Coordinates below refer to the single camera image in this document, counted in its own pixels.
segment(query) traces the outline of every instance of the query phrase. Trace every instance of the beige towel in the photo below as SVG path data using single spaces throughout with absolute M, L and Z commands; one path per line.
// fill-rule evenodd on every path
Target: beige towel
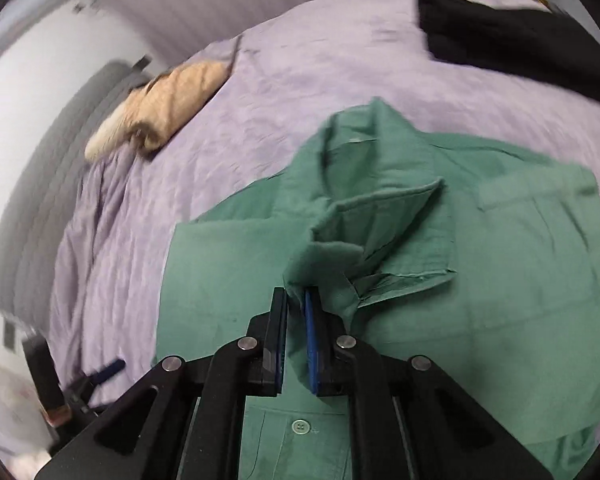
M 146 155 L 164 146 L 229 77 L 219 61 L 182 64 L 132 90 L 93 134 L 84 156 L 93 161 L 130 141 Z

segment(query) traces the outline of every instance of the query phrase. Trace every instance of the black cloth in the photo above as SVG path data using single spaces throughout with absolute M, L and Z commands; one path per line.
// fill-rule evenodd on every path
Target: black cloth
M 528 77 L 600 102 L 600 44 L 570 16 L 467 0 L 418 0 L 418 9 L 436 59 Z

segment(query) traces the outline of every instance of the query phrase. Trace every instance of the black object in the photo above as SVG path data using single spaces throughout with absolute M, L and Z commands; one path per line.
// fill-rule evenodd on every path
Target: black object
M 233 480 L 247 395 L 275 396 L 286 334 L 286 293 L 251 319 L 247 336 L 215 355 L 170 356 L 60 450 L 37 480 Z M 356 480 L 551 480 L 542 465 L 427 358 L 387 358 L 346 336 L 316 288 L 318 394 L 348 395 Z
M 134 70 L 138 70 L 138 72 L 142 72 L 145 68 L 147 68 L 152 62 L 151 56 L 142 56 L 136 64 L 133 65 Z
M 247 395 L 280 391 L 286 292 L 215 355 L 171 356 L 60 450 L 36 480 L 235 479 Z M 195 412 L 195 423 L 192 417 Z
M 12 352 L 16 351 L 16 326 L 8 319 L 2 326 L 2 346 Z
M 570 16 L 467 0 L 418 0 L 418 10 L 437 59 L 528 77 L 600 102 L 600 44 Z
M 316 288 L 304 308 L 315 325 L 317 395 L 349 396 L 354 480 L 398 478 L 399 471 L 423 480 L 552 480 L 429 358 L 382 356 L 347 336 L 340 317 L 322 310 Z
M 91 397 L 98 386 L 124 370 L 126 364 L 116 359 L 93 374 L 81 374 L 63 391 L 46 340 L 35 335 L 23 341 L 22 347 L 46 421 L 58 436 L 49 450 L 55 456 L 107 409 L 107 405 L 90 407 Z

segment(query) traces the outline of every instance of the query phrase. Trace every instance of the shirt pocket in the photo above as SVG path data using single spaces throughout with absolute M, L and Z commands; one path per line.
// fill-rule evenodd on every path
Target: shirt pocket
M 543 316 L 599 295 L 600 199 L 576 165 L 481 183 L 460 214 L 458 244 L 474 330 Z
M 242 432 L 238 478 L 344 480 L 350 478 L 349 455 L 347 415 L 251 408 Z

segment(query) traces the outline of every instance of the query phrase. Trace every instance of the bed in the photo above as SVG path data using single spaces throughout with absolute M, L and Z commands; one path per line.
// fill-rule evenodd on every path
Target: bed
M 539 7 L 532 0 L 477 1 Z M 218 34 L 237 34 L 260 18 L 236 20 Z M 163 51 L 183 60 L 188 45 L 206 41 L 196 43 L 195 35 L 170 40 Z M 160 31 L 154 36 L 157 43 Z M 193 59 L 228 60 L 235 41 L 212 43 Z M 154 358 L 174 226 L 284 168 L 325 118 L 374 96 L 420 130 L 520 144 L 588 166 L 600 184 L 599 103 L 431 60 L 415 0 L 304 3 L 241 34 L 229 81 L 154 160 L 122 147 L 84 174 L 50 288 L 46 334 L 61 381 L 118 357 L 127 368 L 94 402 L 115 399 L 138 380 Z

